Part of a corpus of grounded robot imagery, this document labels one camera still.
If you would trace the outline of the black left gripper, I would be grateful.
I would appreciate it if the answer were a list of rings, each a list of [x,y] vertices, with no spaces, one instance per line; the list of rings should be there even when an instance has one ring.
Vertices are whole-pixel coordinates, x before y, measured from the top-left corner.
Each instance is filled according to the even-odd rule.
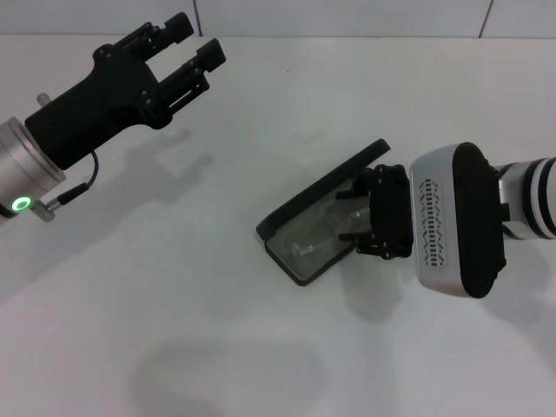
[[[129,127],[166,126],[209,89],[206,73],[226,62],[222,46],[210,40],[161,81],[137,56],[155,56],[194,33],[188,16],[179,12],[163,28],[147,22],[115,47],[95,51],[86,78],[25,120],[40,150],[65,170]]]

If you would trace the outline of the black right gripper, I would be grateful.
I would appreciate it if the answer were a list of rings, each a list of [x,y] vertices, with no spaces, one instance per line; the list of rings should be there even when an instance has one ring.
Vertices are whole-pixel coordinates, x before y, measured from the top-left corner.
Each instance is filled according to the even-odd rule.
[[[341,242],[351,242],[358,254],[383,260],[408,258],[412,254],[414,232],[410,183],[400,165],[377,165],[350,178],[350,187],[336,193],[337,200],[369,197],[370,229],[339,234]]]

